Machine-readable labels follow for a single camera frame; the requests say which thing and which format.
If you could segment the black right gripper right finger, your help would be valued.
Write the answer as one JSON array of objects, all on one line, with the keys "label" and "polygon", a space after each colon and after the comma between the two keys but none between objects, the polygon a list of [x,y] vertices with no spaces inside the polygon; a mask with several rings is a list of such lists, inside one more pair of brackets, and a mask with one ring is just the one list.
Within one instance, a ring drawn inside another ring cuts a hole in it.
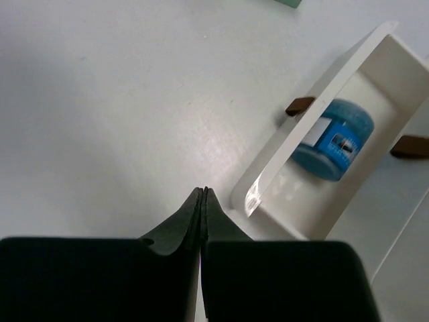
[{"label": "black right gripper right finger", "polygon": [[201,279],[209,321],[379,321],[362,262],[341,241],[255,241],[205,188]]}]

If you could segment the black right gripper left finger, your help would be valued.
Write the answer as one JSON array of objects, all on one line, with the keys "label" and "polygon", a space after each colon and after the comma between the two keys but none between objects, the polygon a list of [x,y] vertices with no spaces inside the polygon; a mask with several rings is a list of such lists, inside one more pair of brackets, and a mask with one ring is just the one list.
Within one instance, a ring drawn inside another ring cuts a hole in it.
[{"label": "black right gripper left finger", "polygon": [[134,239],[1,240],[2,321],[193,321],[203,190]]}]

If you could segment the white bottom drawer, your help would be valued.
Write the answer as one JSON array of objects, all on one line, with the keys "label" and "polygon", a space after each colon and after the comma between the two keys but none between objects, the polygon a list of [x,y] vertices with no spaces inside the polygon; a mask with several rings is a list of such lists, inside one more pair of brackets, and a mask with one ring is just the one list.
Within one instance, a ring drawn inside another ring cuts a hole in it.
[{"label": "white bottom drawer", "polygon": [[[363,183],[406,124],[428,100],[428,65],[395,34],[396,21],[376,27],[313,82],[313,98],[299,116],[289,116],[262,148],[231,193],[243,215],[264,212],[296,239],[326,238]],[[375,129],[338,182],[309,174],[292,161],[333,99],[362,106]]]}]

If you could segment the blue white small box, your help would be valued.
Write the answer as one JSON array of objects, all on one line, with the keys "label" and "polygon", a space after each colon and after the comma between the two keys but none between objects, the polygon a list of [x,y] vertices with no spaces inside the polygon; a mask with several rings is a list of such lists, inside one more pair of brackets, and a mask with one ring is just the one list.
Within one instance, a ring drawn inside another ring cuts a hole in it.
[{"label": "blue white small box", "polygon": [[291,155],[309,173],[339,181],[375,128],[370,114],[358,104],[333,99]]}]

